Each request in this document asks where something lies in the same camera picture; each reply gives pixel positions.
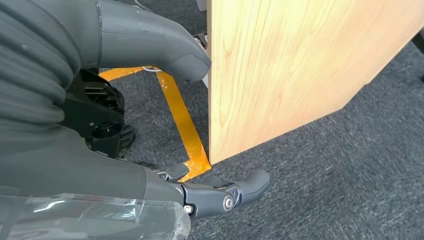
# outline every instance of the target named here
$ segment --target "white cable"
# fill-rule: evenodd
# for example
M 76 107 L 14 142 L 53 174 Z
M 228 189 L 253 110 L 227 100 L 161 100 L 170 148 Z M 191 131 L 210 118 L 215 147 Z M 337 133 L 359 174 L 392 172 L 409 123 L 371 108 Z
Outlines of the white cable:
M 146 10 L 146 11 L 149 11 L 149 12 L 152 12 L 152 13 L 153 13 L 153 11 L 152 11 L 150 8 L 148 8 L 148 7 L 144 6 L 144 5 L 142 5 L 139 1 L 134 0 L 134 2 L 135 2 L 138 6 L 140 6 L 140 8 L 141 8 L 141 9 L 143 9 L 143 10 Z
M 145 66 L 143 66 L 143 69 L 146 70 L 147 72 L 153 72 L 153 73 L 162 72 L 162 70 L 160 69 L 149 69 Z

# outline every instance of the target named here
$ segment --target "black plastic base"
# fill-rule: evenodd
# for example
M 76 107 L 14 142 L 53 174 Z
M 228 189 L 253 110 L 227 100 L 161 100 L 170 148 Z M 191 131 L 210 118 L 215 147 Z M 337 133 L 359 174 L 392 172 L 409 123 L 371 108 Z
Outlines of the black plastic base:
M 124 96 L 98 76 L 98 70 L 81 70 L 58 105 L 65 113 L 60 125 L 83 138 L 93 151 L 119 158 L 136 138 L 134 129 L 124 123 Z

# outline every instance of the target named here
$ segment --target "gray robotic arm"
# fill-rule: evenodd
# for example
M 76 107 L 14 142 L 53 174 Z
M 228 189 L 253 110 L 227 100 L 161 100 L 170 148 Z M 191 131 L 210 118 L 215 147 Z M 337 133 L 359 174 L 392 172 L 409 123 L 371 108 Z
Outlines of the gray robotic arm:
M 113 0 L 33 0 L 66 29 L 82 68 L 156 66 L 199 81 L 211 61 L 178 23 Z
M 263 171 L 244 182 L 179 183 L 184 167 L 154 172 L 108 158 L 57 124 L 55 104 L 80 69 L 149 65 L 201 80 L 211 62 L 179 24 L 111 0 L 0 0 L 0 29 L 0 189 L 174 202 L 202 218 L 257 200 L 268 185 Z

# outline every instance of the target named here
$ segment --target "metal screw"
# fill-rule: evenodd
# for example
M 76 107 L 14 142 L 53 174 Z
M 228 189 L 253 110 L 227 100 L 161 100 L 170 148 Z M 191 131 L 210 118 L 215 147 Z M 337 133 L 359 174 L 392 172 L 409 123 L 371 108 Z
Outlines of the metal screw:
M 184 211 L 187 213 L 187 214 L 192 214 L 193 213 L 193 207 L 192 206 L 190 206 L 190 205 L 185 205 L 184 206 Z
M 223 207 L 226 212 L 230 211 L 233 208 L 233 204 L 234 202 L 232 196 L 227 195 L 224 197 Z

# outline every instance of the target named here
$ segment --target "wooden panel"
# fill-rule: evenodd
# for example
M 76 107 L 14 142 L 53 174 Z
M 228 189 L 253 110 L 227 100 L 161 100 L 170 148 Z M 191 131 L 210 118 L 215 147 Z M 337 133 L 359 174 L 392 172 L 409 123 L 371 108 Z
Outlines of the wooden panel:
M 424 0 L 208 4 L 212 164 L 342 108 L 424 24 Z

